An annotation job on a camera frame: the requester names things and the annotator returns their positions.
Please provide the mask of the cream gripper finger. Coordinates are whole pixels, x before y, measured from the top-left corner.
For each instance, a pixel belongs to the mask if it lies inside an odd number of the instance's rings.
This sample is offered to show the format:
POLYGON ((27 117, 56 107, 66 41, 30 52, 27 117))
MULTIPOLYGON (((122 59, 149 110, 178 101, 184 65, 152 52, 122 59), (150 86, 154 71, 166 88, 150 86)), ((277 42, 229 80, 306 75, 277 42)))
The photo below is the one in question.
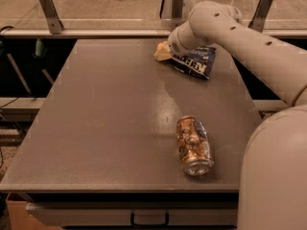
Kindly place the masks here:
POLYGON ((163 47, 156 47, 156 51, 153 55, 157 61, 164 61, 170 59, 173 54, 167 42, 163 47))

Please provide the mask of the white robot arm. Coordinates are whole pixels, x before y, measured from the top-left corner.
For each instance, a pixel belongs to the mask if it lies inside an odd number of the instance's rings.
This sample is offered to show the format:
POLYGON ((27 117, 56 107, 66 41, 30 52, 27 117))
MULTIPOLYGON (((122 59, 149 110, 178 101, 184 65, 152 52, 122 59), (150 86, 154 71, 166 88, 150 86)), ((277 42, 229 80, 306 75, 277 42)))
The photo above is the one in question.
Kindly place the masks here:
POLYGON ((244 26, 235 7, 203 1, 158 44, 154 55, 166 60, 211 44, 244 67, 253 98, 285 105, 249 138, 237 230, 307 230, 307 51, 244 26))

